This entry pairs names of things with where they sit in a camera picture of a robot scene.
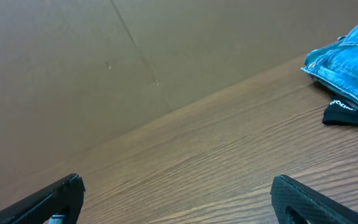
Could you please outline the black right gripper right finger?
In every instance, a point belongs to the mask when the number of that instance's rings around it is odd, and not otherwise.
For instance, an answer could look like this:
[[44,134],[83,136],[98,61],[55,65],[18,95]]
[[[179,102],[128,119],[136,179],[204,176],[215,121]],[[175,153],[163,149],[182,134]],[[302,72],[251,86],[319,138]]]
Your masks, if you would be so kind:
[[279,224],[358,224],[358,213],[287,175],[274,177],[270,190]]

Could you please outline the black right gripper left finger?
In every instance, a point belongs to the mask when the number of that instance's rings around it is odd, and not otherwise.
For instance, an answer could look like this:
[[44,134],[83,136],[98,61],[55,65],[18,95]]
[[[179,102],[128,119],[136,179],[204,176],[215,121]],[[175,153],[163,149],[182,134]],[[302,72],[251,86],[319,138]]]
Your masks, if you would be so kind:
[[0,224],[76,224],[84,202],[85,185],[70,174],[0,211]]

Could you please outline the blue denim jeans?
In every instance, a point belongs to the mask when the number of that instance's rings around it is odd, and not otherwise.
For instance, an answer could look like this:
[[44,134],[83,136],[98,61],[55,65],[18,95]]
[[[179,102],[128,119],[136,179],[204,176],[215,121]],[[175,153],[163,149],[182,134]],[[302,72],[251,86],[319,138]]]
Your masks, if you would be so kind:
[[326,47],[310,52],[301,69],[358,110],[358,25]]

